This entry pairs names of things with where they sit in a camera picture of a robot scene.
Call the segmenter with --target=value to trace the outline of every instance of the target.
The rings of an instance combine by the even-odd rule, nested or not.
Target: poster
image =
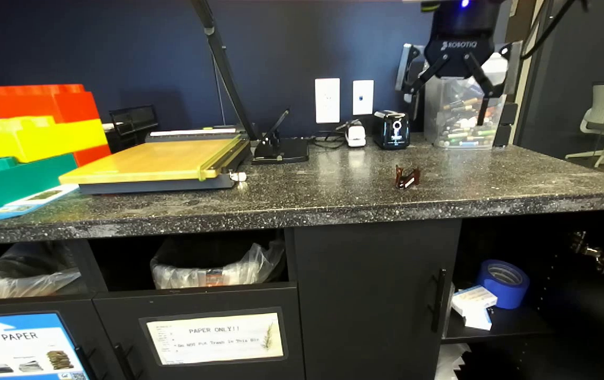
[[[0,380],[87,380],[55,313],[0,316]]]
[[[276,313],[148,321],[160,364],[282,356]]]

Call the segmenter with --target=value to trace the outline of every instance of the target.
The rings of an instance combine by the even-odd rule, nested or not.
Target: plastic bag
[[[186,287],[226,287],[226,285],[250,285],[264,282],[278,266],[282,256],[282,243],[272,240],[268,249],[253,243],[248,251],[231,263],[222,268],[180,268],[176,252],[158,252],[152,257],[152,277],[155,288],[186,288]]]
[[[60,243],[16,243],[0,256],[0,298],[70,293],[85,293],[85,285]]]

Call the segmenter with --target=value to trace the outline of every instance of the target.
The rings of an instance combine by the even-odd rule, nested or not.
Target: cabinet handle
[[[444,321],[444,299],[445,299],[445,277],[447,270],[438,268],[432,277],[435,281],[435,295],[432,295],[432,313],[430,313],[430,331],[438,334],[440,321]]]
[[[118,342],[112,347],[114,347],[120,371],[125,371],[125,378],[134,380],[125,347]]]
[[[77,356],[77,361],[81,363],[87,376],[92,378],[92,380],[96,380],[94,370],[92,370],[92,364],[90,364],[90,358],[89,358],[89,355],[87,355],[81,342],[77,342],[77,346],[76,346],[76,356]]]

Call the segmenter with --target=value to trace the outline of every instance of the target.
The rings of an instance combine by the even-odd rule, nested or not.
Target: speckled countertop
[[[421,170],[395,186],[395,164]],[[218,192],[72,194],[0,221],[0,243],[374,223],[604,208],[604,174],[523,147],[322,150],[307,163],[244,167],[247,183]]]

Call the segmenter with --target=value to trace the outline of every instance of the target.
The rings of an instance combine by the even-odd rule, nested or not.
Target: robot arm
[[[477,113],[477,124],[484,124],[489,96],[498,96],[503,92],[503,86],[494,86],[482,69],[494,53],[494,28],[500,4],[503,0],[425,2],[421,8],[432,8],[430,38],[421,53],[408,53],[412,59],[400,85],[402,94],[416,102],[416,94],[432,76],[473,76],[484,90],[482,109]]]

